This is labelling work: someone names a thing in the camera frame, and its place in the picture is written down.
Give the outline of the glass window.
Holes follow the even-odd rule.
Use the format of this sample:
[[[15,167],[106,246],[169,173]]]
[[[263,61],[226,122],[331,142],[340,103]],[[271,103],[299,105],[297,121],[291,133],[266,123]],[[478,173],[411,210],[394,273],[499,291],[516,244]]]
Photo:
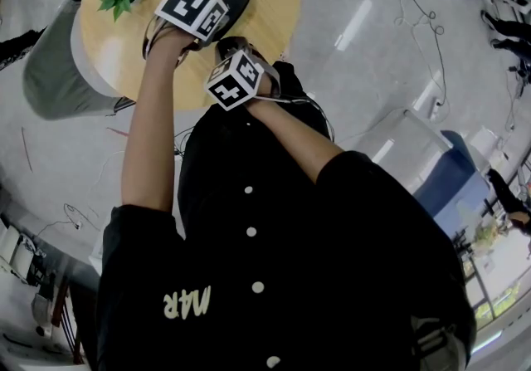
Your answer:
[[[472,180],[456,207],[460,225],[452,243],[481,330],[529,290],[531,237],[513,225],[499,201],[490,201],[490,185],[481,177]]]

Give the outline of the grey shell chair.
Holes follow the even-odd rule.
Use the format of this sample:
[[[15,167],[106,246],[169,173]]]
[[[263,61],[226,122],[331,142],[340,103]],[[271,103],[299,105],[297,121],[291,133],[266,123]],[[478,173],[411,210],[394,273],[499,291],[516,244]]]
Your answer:
[[[44,120],[116,115],[135,102],[100,93],[76,65],[71,33],[81,0],[65,0],[27,55],[22,72],[23,93]]]

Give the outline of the person's black buttoned jacket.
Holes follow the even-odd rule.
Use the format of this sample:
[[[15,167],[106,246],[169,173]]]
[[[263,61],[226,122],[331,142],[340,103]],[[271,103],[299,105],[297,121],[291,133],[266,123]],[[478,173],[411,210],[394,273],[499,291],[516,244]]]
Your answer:
[[[247,110],[197,122],[171,212],[114,208],[97,371],[462,371],[476,324],[449,237],[366,155],[313,183]]]

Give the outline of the white and blue partition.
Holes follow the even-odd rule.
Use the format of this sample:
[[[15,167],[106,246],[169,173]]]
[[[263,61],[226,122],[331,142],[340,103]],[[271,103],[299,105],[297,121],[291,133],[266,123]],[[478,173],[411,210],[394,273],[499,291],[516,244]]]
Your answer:
[[[490,195],[488,160],[460,134],[397,109],[361,136],[356,149],[391,174],[448,237],[465,230]]]

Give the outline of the person's right forearm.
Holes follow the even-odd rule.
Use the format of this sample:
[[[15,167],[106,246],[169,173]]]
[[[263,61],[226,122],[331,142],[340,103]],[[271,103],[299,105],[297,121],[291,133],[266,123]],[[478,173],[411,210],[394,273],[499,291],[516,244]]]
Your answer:
[[[277,103],[254,100],[246,106],[281,143],[306,176],[315,183],[322,169],[343,150]]]

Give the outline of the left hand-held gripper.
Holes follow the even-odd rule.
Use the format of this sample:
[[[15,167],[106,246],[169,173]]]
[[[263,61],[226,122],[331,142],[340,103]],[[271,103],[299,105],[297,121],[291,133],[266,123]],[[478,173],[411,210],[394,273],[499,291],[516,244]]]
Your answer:
[[[143,55],[150,53],[162,31],[175,27],[194,37],[183,52],[199,51],[231,27],[229,7],[223,0],[162,0],[146,27]]]

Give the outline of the person's left forearm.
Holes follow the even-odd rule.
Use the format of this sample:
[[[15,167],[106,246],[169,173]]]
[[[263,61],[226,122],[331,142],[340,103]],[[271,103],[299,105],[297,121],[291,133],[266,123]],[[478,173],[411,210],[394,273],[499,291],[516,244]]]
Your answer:
[[[181,52],[193,41],[191,35],[171,27],[156,36],[150,50],[124,151],[124,205],[173,209],[173,77]]]

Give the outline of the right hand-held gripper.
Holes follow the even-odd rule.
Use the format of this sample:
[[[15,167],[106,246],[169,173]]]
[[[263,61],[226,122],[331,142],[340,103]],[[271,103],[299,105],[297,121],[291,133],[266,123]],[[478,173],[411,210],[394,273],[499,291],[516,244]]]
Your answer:
[[[215,48],[215,66],[204,90],[224,109],[232,110],[256,97],[268,76],[270,95],[280,96],[280,76],[244,37],[226,37]]]

